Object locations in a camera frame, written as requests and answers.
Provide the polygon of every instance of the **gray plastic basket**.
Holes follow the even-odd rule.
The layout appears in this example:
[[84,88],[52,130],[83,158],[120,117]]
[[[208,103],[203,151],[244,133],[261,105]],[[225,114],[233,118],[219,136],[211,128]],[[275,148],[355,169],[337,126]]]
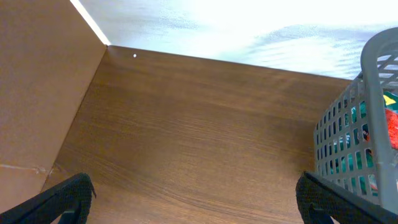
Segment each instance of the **gray plastic basket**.
[[398,28],[366,43],[361,66],[314,130],[315,170],[398,213],[398,150],[391,148],[383,98],[383,91],[398,94]]

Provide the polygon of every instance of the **wooden table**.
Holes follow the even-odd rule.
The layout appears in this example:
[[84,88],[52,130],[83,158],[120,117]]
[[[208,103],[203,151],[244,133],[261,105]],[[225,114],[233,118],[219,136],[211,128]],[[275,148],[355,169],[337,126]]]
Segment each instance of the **wooden table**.
[[89,223],[302,223],[314,124],[348,83],[110,46],[44,189],[89,174]]

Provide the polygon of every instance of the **black object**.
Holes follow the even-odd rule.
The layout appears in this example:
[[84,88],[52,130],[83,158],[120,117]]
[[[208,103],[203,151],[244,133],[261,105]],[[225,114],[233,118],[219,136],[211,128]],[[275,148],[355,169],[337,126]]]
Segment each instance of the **black object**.
[[77,174],[0,214],[2,224],[50,224],[60,215],[58,224],[86,223],[90,212],[93,184],[87,174]]
[[362,199],[311,172],[297,182],[298,210],[304,223],[398,223],[398,215]]

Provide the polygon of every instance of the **red item in basket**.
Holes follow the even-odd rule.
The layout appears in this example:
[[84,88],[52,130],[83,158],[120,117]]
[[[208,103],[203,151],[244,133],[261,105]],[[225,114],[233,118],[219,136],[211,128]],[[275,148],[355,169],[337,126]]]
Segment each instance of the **red item in basket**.
[[391,147],[398,149],[398,114],[386,109],[388,135],[390,136]]

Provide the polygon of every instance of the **brown wooden surface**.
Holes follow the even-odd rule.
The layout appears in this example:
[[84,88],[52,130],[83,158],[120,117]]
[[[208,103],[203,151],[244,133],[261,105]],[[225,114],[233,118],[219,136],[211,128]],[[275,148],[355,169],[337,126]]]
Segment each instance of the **brown wooden surface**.
[[88,173],[90,223],[302,223],[313,127],[348,83],[109,47],[44,189]]
[[68,0],[0,0],[0,21],[1,213],[40,193],[106,47]]

